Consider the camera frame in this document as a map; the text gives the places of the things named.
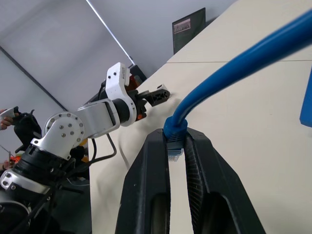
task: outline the blue tube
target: blue tube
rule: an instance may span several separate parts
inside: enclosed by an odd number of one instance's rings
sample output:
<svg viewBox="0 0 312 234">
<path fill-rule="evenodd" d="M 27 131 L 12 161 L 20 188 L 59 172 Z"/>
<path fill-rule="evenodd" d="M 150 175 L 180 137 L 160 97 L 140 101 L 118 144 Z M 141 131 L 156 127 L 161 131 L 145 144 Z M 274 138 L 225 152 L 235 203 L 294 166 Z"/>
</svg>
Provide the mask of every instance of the blue tube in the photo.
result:
<svg viewBox="0 0 312 234">
<path fill-rule="evenodd" d="M 193 89 L 175 110 L 170 125 L 180 126 L 188 113 L 206 98 L 311 43 L 312 10 L 309 10 L 232 59 Z"/>
</svg>

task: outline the ceiling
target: ceiling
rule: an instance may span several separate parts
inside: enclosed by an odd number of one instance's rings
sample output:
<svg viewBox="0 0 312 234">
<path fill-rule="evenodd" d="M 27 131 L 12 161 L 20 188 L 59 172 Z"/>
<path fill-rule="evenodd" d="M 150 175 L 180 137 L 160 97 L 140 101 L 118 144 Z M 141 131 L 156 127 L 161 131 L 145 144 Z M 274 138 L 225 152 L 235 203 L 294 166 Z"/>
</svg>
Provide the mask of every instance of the ceiling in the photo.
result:
<svg viewBox="0 0 312 234">
<path fill-rule="evenodd" d="M 0 20 L 0 46 L 68 110 L 132 64 L 85 0 L 0 0 Z"/>
</svg>

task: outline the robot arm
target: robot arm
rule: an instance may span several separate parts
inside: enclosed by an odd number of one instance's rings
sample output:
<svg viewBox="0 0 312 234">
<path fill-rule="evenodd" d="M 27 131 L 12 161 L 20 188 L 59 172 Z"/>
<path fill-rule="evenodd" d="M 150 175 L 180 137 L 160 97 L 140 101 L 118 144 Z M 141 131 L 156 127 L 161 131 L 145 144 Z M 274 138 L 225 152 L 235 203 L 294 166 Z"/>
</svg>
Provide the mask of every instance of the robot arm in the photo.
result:
<svg viewBox="0 0 312 234">
<path fill-rule="evenodd" d="M 96 138 L 122 126 L 133 124 L 137 108 L 128 96 L 130 71 L 118 63 L 107 72 L 107 99 L 88 103 L 77 111 L 62 112 L 50 117 L 44 126 L 44 137 L 31 144 L 65 160 L 69 152 L 85 138 Z"/>
<path fill-rule="evenodd" d="M 12 229 L 12 233 L 18 233 L 14 227 L 29 220 L 31 210 L 38 208 L 38 201 L 60 185 L 70 163 L 72 148 L 85 138 L 100 137 L 120 125 L 133 124 L 146 117 L 144 105 L 147 102 L 154 106 L 169 98 L 170 93 L 164 85 L 152 93 L 127 92 L 125 86 L 129 85 L 129 76 L 129 69 L 117 63 L 107 72 L 106 99 L 88 103 L 75 112 L 50 117 L 43 129 L 44 136 L 26 144 L 28 148 L 19 162 L 0 177 L 0 209 L 6 210 L 0 212 L 0 220 L 2 216 L 11 220 L 4 225 L 0 222 L 0 233 Z"/>
</svg>

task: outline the table surface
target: table surface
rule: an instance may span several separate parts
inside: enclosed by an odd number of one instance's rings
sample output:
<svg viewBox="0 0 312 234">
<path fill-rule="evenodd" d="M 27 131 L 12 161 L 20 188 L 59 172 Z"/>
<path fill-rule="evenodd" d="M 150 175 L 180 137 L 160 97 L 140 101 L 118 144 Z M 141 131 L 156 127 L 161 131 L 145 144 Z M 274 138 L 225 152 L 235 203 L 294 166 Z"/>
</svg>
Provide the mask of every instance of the table surface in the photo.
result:
<svg viewBox="0 0 312 234">
<path fill-rule="evenodd" d="M 237 172 L 264 229 L 271 234 L 308 234 L 312 230 L 312 129 L 299 122 L 311 59 L 312 56 L 305 61 L 279 61 L 214 95 L 187 116 L 189 127 L 203 132 Z M 224 64 L 219 61 L 167 63 L 138 88 L 139 92 L 154 90 L 164 83 L 172 97 L 153 108 L 147 105 L 145 119 L 111 133 L 115 145 L 123 150 L 130 163 L 146 136 L 162 128 L 180 101 Z M 98 157 L 112 152 L 106 136 L 97 138 L 96 142 Z M 183 158 L 169 164 L 172 234 L 193 233 Z M 91 166 L 93 234 L 115 232 L 126 173 L 119 151 L 114 158 Z"/>
<path fill-rule="evenodd" d="M 168 62 L 228 62 L 312 7 L 312 0 L 239 0 Z M 312 47 L 283 60 L 310 60 Z"/>
</svg>

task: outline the computer monitor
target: computer monitor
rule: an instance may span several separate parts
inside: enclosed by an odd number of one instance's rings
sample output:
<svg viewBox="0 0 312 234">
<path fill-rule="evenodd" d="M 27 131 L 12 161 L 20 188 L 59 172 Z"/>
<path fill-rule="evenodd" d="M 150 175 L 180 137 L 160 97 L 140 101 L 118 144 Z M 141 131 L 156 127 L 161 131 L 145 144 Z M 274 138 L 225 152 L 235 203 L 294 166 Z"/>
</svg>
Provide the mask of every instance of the computer monitor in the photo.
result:
<svg viewBox="0 0 312 234">
<path fill-rule="evenodd" d="M 206 24 L 206 8 L 202 8 L 172 23 L 174 54 L 197 36 Z"/>
</svg>

